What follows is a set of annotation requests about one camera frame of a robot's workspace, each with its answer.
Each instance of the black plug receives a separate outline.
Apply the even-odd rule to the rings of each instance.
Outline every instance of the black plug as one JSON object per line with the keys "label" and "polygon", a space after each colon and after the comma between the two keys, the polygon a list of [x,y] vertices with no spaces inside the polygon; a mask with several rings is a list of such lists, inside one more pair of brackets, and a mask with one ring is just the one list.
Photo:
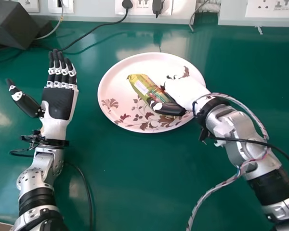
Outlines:
{"label": "black plug", "polygon": [[164,1],[165,0],[153,0],[153,14],[156,15],[156,18],[162,13],[162,10],[164,8]]}
{"label": "black plug", "polygon": [[133,8],[133,3],[132,3],[131,0],[123,0],[122,6],[123,6],[126,10],[128,10],[128,9]]}

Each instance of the green package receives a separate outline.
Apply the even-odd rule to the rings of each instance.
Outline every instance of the green package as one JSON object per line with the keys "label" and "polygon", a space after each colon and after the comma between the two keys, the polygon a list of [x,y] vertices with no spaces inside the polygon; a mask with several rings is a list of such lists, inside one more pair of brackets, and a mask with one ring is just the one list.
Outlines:
{"label": "green package", "polygon": [[133,74],[127,78],[134,89],[134,91],[142,98],[148,105],[151,100],[156,102],[172,102],[172,98],[165,93],[158,85],[156,85],[149,76],[145,74]]}

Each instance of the green table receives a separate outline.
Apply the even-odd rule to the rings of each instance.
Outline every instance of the green table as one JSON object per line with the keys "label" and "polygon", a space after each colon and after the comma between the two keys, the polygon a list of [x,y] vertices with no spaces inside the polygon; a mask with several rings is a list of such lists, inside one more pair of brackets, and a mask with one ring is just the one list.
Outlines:
{"label": "green table", "polygon": [[[63,47],[95,25],[63,22],[57,37],[43,44]],[[194,34],[188,26],[120,24],[100,28],[67,51],[78,70],[80,94],[68,127],[66,159],[84,171],[91,185],[97,231],[184,231],[199,197],[236,171],[223,148],[197,141],[200,127],[195,121],[166,133],[138,134],[104,116],[98,84],[112,65],[128,56],[161,49],[189,60],[212,92],[248,105],[265,124],[270,141],[289,153],[289,28],[263,28],[263,33],[253,27],[217,26],[215,16],[202,15]],[[97,41],[99,45],[86,49]],[[46,50],[34,48],[0,64],[0,221],[11,224],[18,215],[16,179],[31,159],[9,156],[8,151],[26,147],[19,135],[40,128],[40,121],[14,105],[5,78],[39,100],[47,57]],[[289,172],[289,163],[280,160]],[[55,193],[70,230],[88,230],[87,197],[73,169],[64,169]],[[193,230],[268,231],[271,226],[240,179],[202,205]]]}

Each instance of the black speaker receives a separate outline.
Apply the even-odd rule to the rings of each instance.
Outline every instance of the black speaker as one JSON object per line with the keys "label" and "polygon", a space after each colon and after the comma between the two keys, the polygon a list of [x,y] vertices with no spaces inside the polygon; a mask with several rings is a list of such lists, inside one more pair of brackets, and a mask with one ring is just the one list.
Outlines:
{"label": "black speaker", "polygon": [[0,44],[25,50],[39,32],[39,26],[14,1],[0,0]]}

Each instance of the white socket panel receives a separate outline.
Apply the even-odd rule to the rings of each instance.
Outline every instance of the white socket panel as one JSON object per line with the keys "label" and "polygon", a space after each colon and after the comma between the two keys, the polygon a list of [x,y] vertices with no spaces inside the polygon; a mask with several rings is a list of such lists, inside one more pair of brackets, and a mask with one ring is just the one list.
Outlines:
{"label": "white socket panel", "polygon": [[27,12],[39,12],[39,0],[18,0]]}
{"label": "white socket panel", "polygon": [[289,18],[289,0],[248,0],[245,17]]}
{"label": "white socket panel", "polygon": [[[48,10],[50,13],[61,13],[62,8],[58,6],[60,0],[48,0]],[[64,13],[74,13],[74,0],[62,0]]]}
{"label": "white socket panel", "polygon": [[[152,5],[153,0],[131,0],[133,2],[133,8],[129,9],[129,15],[151,15],[153,13]],[[115,12],[119,15],[125,14],[125,9],[122,6],[122,0],[116,0]],[[165,0],[164,7],[160,15],[172,15],[173,0]]]}

